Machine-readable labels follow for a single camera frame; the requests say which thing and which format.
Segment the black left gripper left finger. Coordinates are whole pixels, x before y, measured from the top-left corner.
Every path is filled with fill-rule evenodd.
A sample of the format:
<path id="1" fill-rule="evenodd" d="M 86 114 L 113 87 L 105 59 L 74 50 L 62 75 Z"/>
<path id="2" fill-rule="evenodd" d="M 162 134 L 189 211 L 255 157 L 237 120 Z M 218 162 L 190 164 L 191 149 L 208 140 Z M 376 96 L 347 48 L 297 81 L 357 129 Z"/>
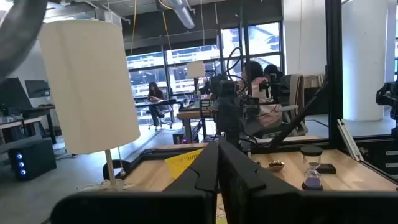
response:
<path id="1" fill-rule="evenodd" d="M 82 192 L 59 201 L 51 224 L 216 224 L 218 145 L 207 145 L 161 192 Z"/>

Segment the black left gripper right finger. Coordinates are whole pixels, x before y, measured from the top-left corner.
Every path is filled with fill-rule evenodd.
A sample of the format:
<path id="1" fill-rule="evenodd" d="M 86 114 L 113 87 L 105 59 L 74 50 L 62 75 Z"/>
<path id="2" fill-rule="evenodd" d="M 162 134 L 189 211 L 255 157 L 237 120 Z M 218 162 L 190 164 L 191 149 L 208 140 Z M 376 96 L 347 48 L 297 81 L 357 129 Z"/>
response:
<path id="1" fill-rule="evenodd" d="M 229 224 L 398 224 L 398 192 L 300 190 L 232 144 L 218 147 Z"/>

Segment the purple sand hourglass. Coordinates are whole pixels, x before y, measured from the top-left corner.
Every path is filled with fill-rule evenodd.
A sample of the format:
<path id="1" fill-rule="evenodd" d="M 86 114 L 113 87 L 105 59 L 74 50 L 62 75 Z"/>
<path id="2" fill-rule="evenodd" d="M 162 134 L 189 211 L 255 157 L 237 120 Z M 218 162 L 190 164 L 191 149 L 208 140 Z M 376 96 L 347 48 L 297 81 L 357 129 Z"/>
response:
<path id="1" fill-rule="evenodd" d="M 305 146 L 300 148 L 303 163 L 306 167 L 304 173 L 305 180 L 302 184 L 304 190 L 323 190 L 321 175 L 317 171 L 321 165 L 321 155 L 323 149 L 315 146 Z"/>

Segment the small black box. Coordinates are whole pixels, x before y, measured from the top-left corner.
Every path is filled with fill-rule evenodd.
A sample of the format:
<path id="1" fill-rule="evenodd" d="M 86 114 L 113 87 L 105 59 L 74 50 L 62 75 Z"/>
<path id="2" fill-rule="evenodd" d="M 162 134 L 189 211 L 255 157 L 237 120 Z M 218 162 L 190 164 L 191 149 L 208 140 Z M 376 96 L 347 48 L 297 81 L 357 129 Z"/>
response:
<path id="1" fill-rule="evenodd" d="M 336 174 L 336 168 L 333 164 L 320 164 L 320 166 L 317 167 L 317 172 L 320 174 Z"/>

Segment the grey office chair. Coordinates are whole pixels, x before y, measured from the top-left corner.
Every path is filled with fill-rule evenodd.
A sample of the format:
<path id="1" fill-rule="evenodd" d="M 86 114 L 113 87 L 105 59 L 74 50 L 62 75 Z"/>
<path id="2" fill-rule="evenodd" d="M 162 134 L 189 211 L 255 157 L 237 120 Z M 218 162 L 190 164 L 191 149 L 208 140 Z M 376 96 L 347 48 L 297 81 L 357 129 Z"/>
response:
<path id="1" fill-rule="evenodd" d="M 303 75 L 284 75 L 280 79 L 281 105 L 288 110 L 282 112 L 283 124 L 291 122 L 305 107 Z"/>

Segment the person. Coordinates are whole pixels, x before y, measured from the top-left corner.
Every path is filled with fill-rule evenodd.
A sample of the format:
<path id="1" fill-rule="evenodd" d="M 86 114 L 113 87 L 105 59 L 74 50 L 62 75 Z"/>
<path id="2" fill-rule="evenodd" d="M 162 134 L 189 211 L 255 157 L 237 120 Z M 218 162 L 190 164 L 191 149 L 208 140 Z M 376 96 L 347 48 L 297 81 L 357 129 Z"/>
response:
<path id="1" fill-rule="evenodd" d="M 244 63 L 242 78 L 245 81 L 251 81 L 251 91 L 254 98 L 259 98 L 260 103 L 272 102 L 271 96 L 267 97 L 266 92 L 271 93 L 271 89 L 259 90 L 262 82 L 268 81 L 269 78 L 264 74 L 262 66 L 256 61 L 248 61 Z M 282 106 L 280 104 L 260 105 L 257 117 L 246 121 L 244 130 L 248 134 L 256 134 L 266 129 L 276 128 L 282 124 L 282 113 L 279 111 Z"/>
<path id="2" fill-rule="evenodd" d="M 147 100 L 150 102 L 158 102 L 159 100 L 164 99 L 163 92 L 159 89 L 156 82 L 149 83 L 149 94 L 147 96 Z M 160 124 L 159 119 L 164 117 L 164 112 L 160 106 L 150 106 L 149 107 L 150 114 L 152 116 L 153 125 L 158 126 Z"/>
<path id="3" fill-rule="evenodd" d="M 267 78 L 273 78 L 277 82 L 279 82 L 280 79 L 284 76 L 284 74 L 279 71 L 278 67 L 274 64 L 267 65 L 263 73 Z"/>

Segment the wooden desk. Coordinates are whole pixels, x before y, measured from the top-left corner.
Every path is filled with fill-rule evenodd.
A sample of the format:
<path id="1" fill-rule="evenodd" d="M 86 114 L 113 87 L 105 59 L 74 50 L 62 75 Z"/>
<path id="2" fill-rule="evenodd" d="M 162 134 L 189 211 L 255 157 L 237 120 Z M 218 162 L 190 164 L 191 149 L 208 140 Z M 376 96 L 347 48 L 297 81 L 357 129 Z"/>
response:
<path id="1" fill-rule="evenodd" d="M 209 118 L 201 118 L 199 111 L 180 111 L 177 113 L 177 118 L 182 121 L 185 143 L 199 143 L 199 135 L 202 133 L 202 143 L 208 143 L 216 140 L 216 136 L 210 135 L 207 132 L 206 122 Z"/>

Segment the white shade table lamp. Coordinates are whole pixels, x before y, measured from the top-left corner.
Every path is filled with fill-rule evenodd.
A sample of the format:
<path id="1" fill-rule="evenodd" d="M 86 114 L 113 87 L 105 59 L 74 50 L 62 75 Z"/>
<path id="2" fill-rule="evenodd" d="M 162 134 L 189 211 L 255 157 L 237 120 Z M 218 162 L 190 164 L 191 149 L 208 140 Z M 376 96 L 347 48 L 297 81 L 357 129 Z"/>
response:
<path id="1" fill-rule="evenodd" d="M 199 79 L 205 76 L 205 64 L 203 63 L 203 61 L 187 63 L 187 78 L 193 79 L 194 93 L 196 94 L 196 96 L 200 96 Z"/>
<path id="2" fill-rule="evenodd" d="M 71 154 L 103 151 L 109 180 L 86 190 L 123 191 L 111 150 L 140 137 L 121 27 L 98 20 L 46 23 L 39 33 L 58 120 Z"/>

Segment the yellow plastic basket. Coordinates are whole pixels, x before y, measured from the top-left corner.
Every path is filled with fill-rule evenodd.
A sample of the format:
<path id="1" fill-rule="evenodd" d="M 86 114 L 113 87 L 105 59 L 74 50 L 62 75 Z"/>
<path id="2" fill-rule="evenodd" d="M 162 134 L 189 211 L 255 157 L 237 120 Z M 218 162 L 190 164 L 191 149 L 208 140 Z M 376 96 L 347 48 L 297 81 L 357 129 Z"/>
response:
<path id="1" fill-rule="evenodd" d="M 203 148 L 165 159 L 164 161 L 169 169 L 171 177 L 177 179 L 200 155 L 202 150 Z"/>

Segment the silver aluminium bar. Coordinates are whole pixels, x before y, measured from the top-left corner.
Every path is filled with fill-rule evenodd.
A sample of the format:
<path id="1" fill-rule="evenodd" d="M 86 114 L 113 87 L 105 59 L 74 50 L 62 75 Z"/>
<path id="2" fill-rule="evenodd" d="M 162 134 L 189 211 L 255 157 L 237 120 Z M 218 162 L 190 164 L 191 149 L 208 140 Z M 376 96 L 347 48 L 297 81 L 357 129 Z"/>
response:
<path id="1" fill-rule="evenodd" d="M 348 128 L 346 127 L 346 124 L 342 119 L 337 120 L 337 127 L 350 156 L 358 162 L 363 162 L 364 159 L 361 154 L 361 151 L 356 145 L 354 138 L 348 131 Z"/>

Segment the black computer tower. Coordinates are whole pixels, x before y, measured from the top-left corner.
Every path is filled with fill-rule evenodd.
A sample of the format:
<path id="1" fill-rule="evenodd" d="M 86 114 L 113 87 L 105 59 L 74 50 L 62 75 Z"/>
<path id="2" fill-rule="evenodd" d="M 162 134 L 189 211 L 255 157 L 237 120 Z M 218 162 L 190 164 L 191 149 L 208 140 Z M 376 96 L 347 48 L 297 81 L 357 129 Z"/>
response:
<path id="1" fill-rule="evenodd" d="M 17 180 L 33 180 L 57 168 L 51 140 L 31 141 L 8 150 L 7 154 Z"/>

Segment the black computer monitor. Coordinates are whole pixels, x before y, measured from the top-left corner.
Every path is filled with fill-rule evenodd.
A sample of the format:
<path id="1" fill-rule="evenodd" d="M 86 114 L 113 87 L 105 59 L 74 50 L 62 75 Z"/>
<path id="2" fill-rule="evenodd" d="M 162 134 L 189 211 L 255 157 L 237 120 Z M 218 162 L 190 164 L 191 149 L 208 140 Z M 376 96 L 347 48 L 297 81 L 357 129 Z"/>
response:
<path id="1" fill-rule="evenodd" d="M 0 106 L 29 110 L 32 105 L 18 78 L 7 78 L 0 84 Z"/>
<path id="2" fill-rule="evenodd" d="M 29 98 L 50 96 L 50 87 L 45 80 L 26 80 L 25 87 Z"/>

